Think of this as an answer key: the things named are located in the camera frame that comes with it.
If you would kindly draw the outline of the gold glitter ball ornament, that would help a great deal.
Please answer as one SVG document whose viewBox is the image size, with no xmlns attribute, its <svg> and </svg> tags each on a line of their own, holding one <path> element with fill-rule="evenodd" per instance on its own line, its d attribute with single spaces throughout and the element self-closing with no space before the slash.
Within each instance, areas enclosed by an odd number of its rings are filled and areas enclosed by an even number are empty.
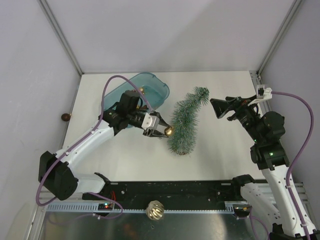
<svg viewBox="0 0 320 240">
<path fill-rule="evenodd" d="M 173 134 L 173 132 L 174 132 L 174 129 L 171 126 L 166 127 L 165 130 L 164 130 L 164 134 L 167 137 L 170 137 Z"/>
</svg>

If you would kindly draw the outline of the gold mirror ball ornament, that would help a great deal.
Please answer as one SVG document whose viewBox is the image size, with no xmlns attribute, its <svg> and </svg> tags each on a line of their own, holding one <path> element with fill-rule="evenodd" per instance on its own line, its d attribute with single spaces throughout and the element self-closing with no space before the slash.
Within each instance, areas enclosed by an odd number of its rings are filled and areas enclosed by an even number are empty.
<svg viewBox="0 0 320 240">
<path fill-rule="evenodd" d="M 164 218 L 164 205 L 158 200 L 151 201 L 146 208 L 146 215 L 150 220 L 158 221 Z"/>
</svg>

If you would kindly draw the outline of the teal plastic bin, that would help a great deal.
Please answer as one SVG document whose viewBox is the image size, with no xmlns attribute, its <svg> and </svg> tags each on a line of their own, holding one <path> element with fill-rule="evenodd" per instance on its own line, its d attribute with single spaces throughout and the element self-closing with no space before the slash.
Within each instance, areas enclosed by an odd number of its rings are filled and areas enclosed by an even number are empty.
<svg viewBox="0 0 320 240">
<path fill-rule="evenodd" d="M 145 95 L 140 92 L 140 87 L 144 88 Z M 134 127 L 129 125 L 127 114 L 135 111 L 149 114 L 157 112 L 156 109 L 165 102 L 169 94 L 168 85 L 153 73 L 138 73 L 130 79 L 123 75 L 113 75 L 103 88 L 97 125 L 107 125 L 115 134 Z"/>
</svg>

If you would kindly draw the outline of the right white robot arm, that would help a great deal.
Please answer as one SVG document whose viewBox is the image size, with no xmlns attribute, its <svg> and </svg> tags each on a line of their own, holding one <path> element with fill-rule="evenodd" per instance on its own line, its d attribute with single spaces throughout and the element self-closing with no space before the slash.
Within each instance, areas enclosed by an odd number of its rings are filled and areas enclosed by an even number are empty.
<svg viewBox="0 0 320 240">
<path fill-rule="evenodd" d="M 285 134 L 285 118 L 275 111 L 261 116 L 256 100 L 256 96 L 226 97 L 212 98 L 210 103 L 219 119 L 233 111 L 228 121 L 238 120 L 254 141 L 251 160 L 267 181 L 275 204 L 260 193 L 249 174 L 233 178 L 230 194 L 237 201 L 245 199 L 261 216 L 270 240 L 318 240 L 320 231 L 303 206 L 290 173 L 292 164 L 280 142 Z"/>
</svg>

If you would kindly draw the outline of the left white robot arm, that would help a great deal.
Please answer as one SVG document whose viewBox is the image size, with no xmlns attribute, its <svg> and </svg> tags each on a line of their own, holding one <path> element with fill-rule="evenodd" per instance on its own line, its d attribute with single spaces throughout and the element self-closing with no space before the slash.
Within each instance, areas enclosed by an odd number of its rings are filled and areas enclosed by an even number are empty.
<svg viewBox="0 0 320 240">
<path fill-rule="evenodd" d="M 46 151 L 40 157 L 38 180 L 55 198 L 64 201 L 75 193 L 93 193 L 98 199 L 110 196 L 109 180 L 101 173 L 77 173 L 79 163 L 97 147 L 120 131 L 132 126 L 146 137 L 168 138 L 173 128 L 159 112 L 142 109 L 141 95 L 125 91 L 119 101 L 104 110 L 97 122 L 83 136 L 55 153 Z"/>
</svg>

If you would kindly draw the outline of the small frosted christmas tree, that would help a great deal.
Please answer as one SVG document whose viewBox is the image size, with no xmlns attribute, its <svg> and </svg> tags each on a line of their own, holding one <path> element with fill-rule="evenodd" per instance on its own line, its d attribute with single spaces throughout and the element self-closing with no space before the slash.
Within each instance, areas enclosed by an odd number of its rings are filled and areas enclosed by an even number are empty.
<svg viewBox="0 0 320 240">
<path fill-rule="evenodd" d="M 167 140 L 168 149 L 175 155 L 190 154 L 197 140 L 198 116 L 203 106 L 209 102 L 210 91 L 206 87 L 196 86 L 178 101 L 172 113 L 170 124 L 173 134 Z"/>
</svg>

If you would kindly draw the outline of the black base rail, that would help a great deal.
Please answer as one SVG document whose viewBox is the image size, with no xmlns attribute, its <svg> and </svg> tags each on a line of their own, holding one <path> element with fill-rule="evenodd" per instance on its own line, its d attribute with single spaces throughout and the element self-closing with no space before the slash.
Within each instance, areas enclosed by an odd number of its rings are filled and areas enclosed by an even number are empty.
<svg viewBox="0 0 320 240">
<path fill-rule="evenodd" d="M 256 181 L 248 175 L 234 177 L 231 180 L 120 181 L 107 183 L 99 195 L 112 197 L 121 206 L 145 205 L 151 201 L 159 201 L 163 206 L 206 202 L 218 205 L 243 201 L 241 187 L 248 183 L 262 181 Z"/>
</svg>

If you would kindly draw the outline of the dark brown ball ornament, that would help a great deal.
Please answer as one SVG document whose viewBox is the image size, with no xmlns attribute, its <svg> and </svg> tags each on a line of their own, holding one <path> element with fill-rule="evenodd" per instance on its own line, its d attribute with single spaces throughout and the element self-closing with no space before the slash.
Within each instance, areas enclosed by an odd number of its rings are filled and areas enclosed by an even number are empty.
<svg viewBox="0 0 320 240">
<path fill-rule="evenodd" d="M 70 113 L 63 113 L 60 118 L 64 122 L 69 122 L 71 117 L 72 115 Z"/>
</svg>

